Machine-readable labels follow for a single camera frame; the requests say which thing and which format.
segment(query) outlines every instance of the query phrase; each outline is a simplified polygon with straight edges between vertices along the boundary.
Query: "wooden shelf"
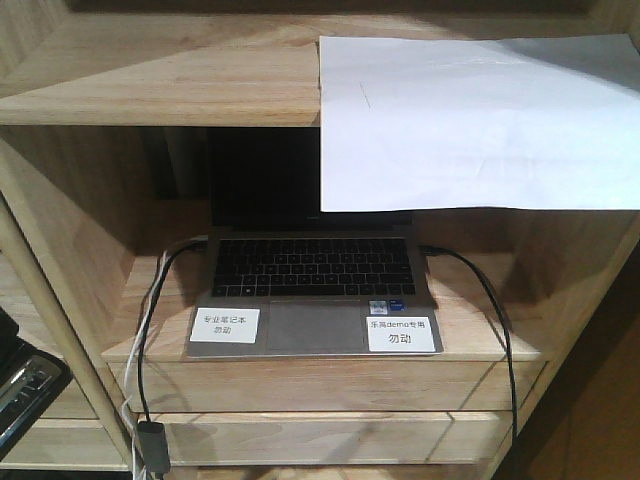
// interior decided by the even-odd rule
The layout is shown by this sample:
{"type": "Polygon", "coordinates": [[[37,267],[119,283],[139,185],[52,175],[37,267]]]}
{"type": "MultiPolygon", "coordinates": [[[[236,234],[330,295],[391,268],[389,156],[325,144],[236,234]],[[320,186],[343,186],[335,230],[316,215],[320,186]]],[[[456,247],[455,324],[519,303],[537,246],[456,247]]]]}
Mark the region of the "wooden shelf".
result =
{"type": "Polygon", "coordinates": [[[606,31],[575,13],[465,15],[395,3],[379,11],[330,3],[321,12],[288,14],[71,13],[0,80],[0,123],[305,126],[319,120],[320,35],[493,39],[606,31]]]}

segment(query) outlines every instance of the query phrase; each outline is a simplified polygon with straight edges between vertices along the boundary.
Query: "white paper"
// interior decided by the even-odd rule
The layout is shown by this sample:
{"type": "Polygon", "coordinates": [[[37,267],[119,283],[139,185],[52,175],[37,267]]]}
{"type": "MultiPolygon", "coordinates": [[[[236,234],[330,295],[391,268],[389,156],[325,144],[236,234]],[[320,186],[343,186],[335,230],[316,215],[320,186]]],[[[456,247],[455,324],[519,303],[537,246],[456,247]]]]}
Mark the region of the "white paper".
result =
{"type": "Polygon", "coordinates": [[[367,317],[370,352],[435,353],[427,317],[367,317]]]}
{"type": "Polygon", "coordinates": [[[640,209],[626,35],[320,41],[323,211],[640,209]]]}
{"type": "Polygon", "coordinates": [[[259,317],[255,308],[198,308],[191,341],[256,343],[259,317]]]}

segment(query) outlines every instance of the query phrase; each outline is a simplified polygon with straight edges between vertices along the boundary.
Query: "sticker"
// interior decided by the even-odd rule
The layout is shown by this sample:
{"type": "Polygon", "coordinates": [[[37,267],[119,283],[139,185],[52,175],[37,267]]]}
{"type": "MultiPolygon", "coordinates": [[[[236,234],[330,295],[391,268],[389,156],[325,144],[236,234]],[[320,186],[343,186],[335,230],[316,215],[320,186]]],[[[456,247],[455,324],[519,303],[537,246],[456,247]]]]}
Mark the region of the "sticker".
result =
{"type": "Polygon", "coordinates": [[[389,300],[389,310],[392,312],[404,312],[406,309],[402,300],[389,300]]]}
{"type": "Polygon", "coordinates": [[[199,308],[191,330],[192,342],[256,343],[260,310],[199,308]]]}
{"type": "Polygon", "coordinates": [[[386,315],[387,302],[385,300],[369,300],[369,311],[371,315],[386,315]]]}
{"type": "Polygon", "coordinates": [[[367,317],[370,352],[435,353],[428,317],[367,317]]]}

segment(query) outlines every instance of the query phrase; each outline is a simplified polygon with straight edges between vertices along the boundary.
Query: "gray laptop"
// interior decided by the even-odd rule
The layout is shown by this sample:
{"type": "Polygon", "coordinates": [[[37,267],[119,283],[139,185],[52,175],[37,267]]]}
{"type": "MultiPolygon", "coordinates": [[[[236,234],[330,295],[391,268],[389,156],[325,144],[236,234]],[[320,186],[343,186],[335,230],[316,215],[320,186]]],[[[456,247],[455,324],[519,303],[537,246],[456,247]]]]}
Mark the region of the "gray laptop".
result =
{"type": "Polygon", "coordinates": [[[318,128],[213,128],[207,149],[189,357],[442,351],[411,212],[321,213],[318,128]]]}

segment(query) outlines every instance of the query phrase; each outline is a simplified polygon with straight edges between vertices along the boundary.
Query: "laptop touchpad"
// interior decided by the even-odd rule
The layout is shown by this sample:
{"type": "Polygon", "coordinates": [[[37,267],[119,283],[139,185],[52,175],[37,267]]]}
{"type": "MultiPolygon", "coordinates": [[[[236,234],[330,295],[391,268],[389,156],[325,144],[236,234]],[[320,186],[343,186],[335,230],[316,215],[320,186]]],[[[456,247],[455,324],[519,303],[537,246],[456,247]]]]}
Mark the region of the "laptop touchpad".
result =
{"type": "Polygon", "coordinates": [[[358,353],[364,350],[359,302],[273,301],[267,348],[292,353],[358,353]]]}

